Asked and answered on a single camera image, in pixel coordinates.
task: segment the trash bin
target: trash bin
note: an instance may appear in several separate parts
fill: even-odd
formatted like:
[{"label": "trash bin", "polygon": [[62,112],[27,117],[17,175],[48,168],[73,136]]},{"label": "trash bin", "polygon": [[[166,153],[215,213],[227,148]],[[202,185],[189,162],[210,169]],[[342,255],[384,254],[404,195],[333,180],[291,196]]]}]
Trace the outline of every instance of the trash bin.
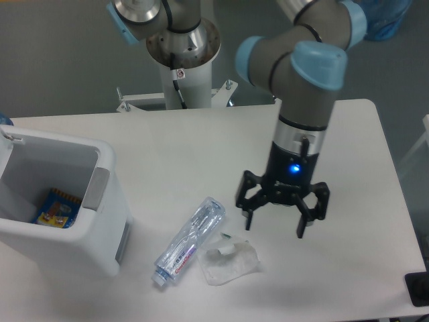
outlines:
[{"label": "trash bin", "polygon": [[[0,241],[41,269],[114,276],[133,222],[106,142],[0,125]],[[82,199],[73,226],[36,225],[50,189]]]}]

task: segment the light blue joint cap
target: light blue joint cap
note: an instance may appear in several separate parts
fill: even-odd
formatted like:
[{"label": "light blue joint cap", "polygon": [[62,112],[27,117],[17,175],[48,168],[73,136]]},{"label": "light blue joint cap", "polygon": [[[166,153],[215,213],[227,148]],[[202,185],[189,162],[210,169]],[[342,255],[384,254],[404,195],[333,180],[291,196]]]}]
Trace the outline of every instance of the light blue joint cap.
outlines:
[{"label": "light blue joint cap", "polygon": [[249,61],[250,55],[252,53],[253,47],[256,43],[260,41],[263,37],[261,36],[252,36],[247,38],[244,42],[241,43],[237,54],[235,55],[235,69],[239,73],[240,77],[250,83],[249,79]]},{"label": "light blue joint cap", "polygon": [[123,23],[121,18],[118,16],[115,8],[112,3],[109,3],[106,6],[107,11],[110,13],[113,21],[115,22],[116,28],[118,28],[119,32],[121,32],[122,37],[125,39],[127,44],[135,45],[138,44],[139,41],[134,37],[134,35],[128,30],[127,26]]},{"label": "light blue joint cap", "polygon": [[367,17],[363,12],[360,5],[352,2],[351,0],[342,0],[342,3],[347,10],[351,19],[351,37],[349,48],[362,41],[363,37],[367,33]]},{"label": "light blue joint cap", "polygon": [[328,91],[343,87],[347,67],[344,50],[321,42],[299,42],[290,62],[306,81]]}]

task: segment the bottle cap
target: bottle cap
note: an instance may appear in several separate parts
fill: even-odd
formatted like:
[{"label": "bottle cap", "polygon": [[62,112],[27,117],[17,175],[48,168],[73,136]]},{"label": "bottle cap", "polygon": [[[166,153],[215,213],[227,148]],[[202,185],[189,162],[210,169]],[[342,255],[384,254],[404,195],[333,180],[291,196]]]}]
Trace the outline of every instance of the bottle cap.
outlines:
[{"label": "bottle cap", "polygon": [[158,272],[154,272],[154,275],[152,275],[152,280],[158,284],[159,286],[163,286],[166,283],[166,279],[161,276]]}]

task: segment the blue object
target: blue object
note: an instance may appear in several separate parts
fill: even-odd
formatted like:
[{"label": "blue object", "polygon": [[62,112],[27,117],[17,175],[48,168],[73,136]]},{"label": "blue object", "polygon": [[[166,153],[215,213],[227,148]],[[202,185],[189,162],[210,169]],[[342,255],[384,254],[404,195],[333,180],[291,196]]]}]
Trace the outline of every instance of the blue object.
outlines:
[{"label": "blue object", "polygon": [[362,8],[351,0],[343,0],[340,3],[347,8],[351,18],[351,37],[349,47],[347,48],[349,49],[361,42],[365,37],[367,33],[367,18]]},{"label": "blue object", "polygon": [[241,43],[237,54],[235,55],[235,69],[242,79],[251,83],[249,79],[249,60],[252,53],[253,47],[256,43],[260,41],[263,37],[261,36],[252,36],[247,38],[244,42]]},{"label": "blue object", "polygon": [[135,45],[138,44],[139,41],[136,37],[129,31],[127,26],[123,23],[122,19],[118,16],[115,8],[113,7],[112,3],[109,3],[106,6],[107,11],[110,13],[110,16],[112,17],[113,21],[115,22],[116,27],[121,32],[122,37],[125,39],[125,41],[129,45]]},{"label": "blue object", "polygon": [[79,198],[51,189],[33,223],[63,229],[72,227],[81,203]]},{"label": "blue object", "polygon": [[301,167],[299,164],[293,164],[289,167],[289,172],[292,174],[299,173],[301,171]]},{"label": "blue object", "polygon": [[6,115],[0,113],[0,124],[13,125],[13,122]]},{"label": "blue object", "polygon": [[412,0],[354,0],[367,16],[365,39],[381,41],[396,34]]},{"label": "blue object", "polygon": [[299,42],[290,62],[302,78],[321,89],[337,91],[343,87],[347,55],[338,47],[320,42]]}]

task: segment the plastic water bottle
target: plastic water bottle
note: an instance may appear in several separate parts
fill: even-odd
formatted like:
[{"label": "plastic water bottle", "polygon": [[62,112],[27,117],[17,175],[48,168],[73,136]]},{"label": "plastic water bottle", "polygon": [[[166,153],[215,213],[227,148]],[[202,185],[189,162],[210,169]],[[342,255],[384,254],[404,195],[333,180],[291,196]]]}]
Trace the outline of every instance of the plastic water bottle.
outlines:
[{"label": "plastic water bottle", "polygon": [[412,0],[353,0],[365,12],[368,40],[386,40],[398,30]]},{"label": "plastic water bottle", "polygon": [[225,208],[213,198],[207,197],[156,260],[152,280],[160,286],[167,280],[175,281],[224,216]]}]

